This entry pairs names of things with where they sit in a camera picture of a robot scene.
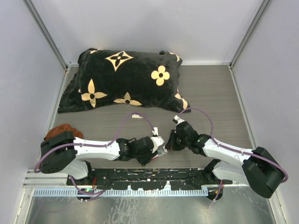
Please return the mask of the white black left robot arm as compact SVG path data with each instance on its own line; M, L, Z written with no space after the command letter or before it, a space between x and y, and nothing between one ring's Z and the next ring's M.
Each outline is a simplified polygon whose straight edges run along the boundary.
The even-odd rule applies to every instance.
M92 177L89 159L136 159L144 166L157 157L163 144L162 137L156 134L138 140L92 141L74 137L71 131L65 131L41 143L42 157L36 170L44 174L63 173L81 180Z

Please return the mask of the staple box tray with staples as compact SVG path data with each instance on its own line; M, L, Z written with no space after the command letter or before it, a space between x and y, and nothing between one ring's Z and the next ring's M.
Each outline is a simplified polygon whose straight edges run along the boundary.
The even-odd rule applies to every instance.
M158 150L157 150L157 156L159 157L159 156L162 156L162 155L164 155L164 154L166 154L168 151L167 151L167 149L165 149L165 148L159 148Z

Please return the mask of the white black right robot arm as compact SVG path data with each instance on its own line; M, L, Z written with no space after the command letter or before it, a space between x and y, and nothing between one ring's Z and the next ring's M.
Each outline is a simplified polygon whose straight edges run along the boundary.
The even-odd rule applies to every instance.
M210 135L198 134L186 121L171 131L165 148L172 151L188 148L194 154L212 158L205 168L208 178L246 184L264 198L271 198L285 178L265 148L242 149L217 141Z

